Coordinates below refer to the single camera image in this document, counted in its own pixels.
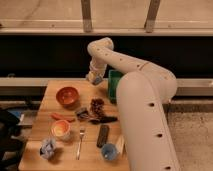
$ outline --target cup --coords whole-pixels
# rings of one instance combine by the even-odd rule
[[[51,131],[54,137],[62,141],[68,141],[71,138],[71,127],[67,120],[55,121],[52,124]]]
[[[108,161],[115,160],[118,156],[118,150],[114,144],[107,143],[101,148],[101,154]]]

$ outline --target utensil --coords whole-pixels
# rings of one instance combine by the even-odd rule
[[[85,134],[85,127],[80,127],[80,133],[79,133],[79,143],[78,143],[78,150],[77,150],[77,156],[76,156],[76,160],[80,159],[80,151],[81,151],[81,143],[82,143],[82,139],[84,137]]]

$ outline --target red object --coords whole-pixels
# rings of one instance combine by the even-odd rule
[[[68,121],[68,122],[74,122],[74,121],[75,121],[75,118],[69,119],[69,118],[67,118],[67,117],[64,117],[64,116],[58,114],[58,113],[52,113],[52,114],[51,114],[51,117],[52,117],[53,119],[55,119],[55,120],[66,120],[66,121]]]
[[[57,101],[64,107],[72,106],[78,98],[78,90],[74,87],[64,87],[56,94]]]

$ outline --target bowl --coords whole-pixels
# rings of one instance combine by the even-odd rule
[[[58,120],[52,124],[51,131],[54,137],[67,141],[71,138],[70,123],[66,120]]]
[[[56,94],[57,101],[64,107],[72,106],[78,98],[78,90],[74,87],[64,87]]]

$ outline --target paper cup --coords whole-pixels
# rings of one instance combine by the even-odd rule
[[[62,141],[68,141],[71,138],[70,123],[66,120],[55,121],[52,124],[51,131],[54,137]]]

